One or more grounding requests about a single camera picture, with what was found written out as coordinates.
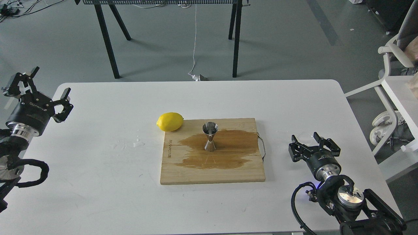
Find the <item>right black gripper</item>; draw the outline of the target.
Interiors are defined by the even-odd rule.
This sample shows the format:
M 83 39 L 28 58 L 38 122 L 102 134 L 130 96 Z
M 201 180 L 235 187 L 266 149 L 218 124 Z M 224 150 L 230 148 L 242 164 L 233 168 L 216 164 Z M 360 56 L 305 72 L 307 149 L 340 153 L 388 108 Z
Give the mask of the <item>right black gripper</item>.
M 325 182 L 329 177 L 341 172 L 341 166 L 335 158 L 340 155 L 341 149 L 331 138 L 325 139 L 317 132 L 313 133 L 313 138 L 319 146 L 307 146 L 298 142 L 295 135 L 291 135 L 289 154 L 293 162 L 304 160 L 315 179 Z

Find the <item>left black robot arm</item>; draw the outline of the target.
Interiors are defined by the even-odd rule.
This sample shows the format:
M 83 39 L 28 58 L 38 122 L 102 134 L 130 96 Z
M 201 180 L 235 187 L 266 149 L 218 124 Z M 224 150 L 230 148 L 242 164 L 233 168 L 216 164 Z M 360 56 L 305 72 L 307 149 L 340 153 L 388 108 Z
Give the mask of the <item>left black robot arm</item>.
M 64 90 L 59 100 L 52 100 L 36 89 L 33 78 L 39 67 L 35 67 L 30 74 L 17 73 L 6 87 L 2 88 L 3 95 L 16 98 L 18 104 L 6 122 L 6 129 L 1 130 L 0 165 L 0 211 L 4 211 L 8 204 L 4 200 L 13 187 L 26 188 L 43 183 L 49 172 L 48 164 L 35 159 L 21 159 L 19 154 L 25 151 L 33 137 L 41 136 L 50 120 L 64 122 L 73 109 L 68 97 L 70 88 Z M 25 165 L 36 166 L 41 169 L 38 180 L 20 182 Z

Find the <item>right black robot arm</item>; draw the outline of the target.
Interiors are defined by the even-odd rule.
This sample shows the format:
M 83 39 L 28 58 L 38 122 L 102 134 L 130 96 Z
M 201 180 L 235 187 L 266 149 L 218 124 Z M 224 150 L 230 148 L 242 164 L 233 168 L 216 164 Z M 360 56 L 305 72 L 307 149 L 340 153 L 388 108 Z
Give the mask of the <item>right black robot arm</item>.
M 359 191 L 354 181 L 347 175 L 340 174 L 341 166 L 336 160 L 340 147 L 330 138 L 325 139 L 313 133 L 316 146 L 300 143 L 295 135 L 291 137 L 289 153 L 293 162 L 303 160 L 310 172 L 320 182 L 299 184 L 291 196 L 291 210 L 295 219 L 307 233 L 314 231 L 299 216 L 296 209 L 297 192 L 311 187 L 306 193 L 309 201 L 317 202 L 330 216 L 339 223 L 341 235 L 401 235 L 407 229 L 406 222 L 390 208 L 371 189 Z

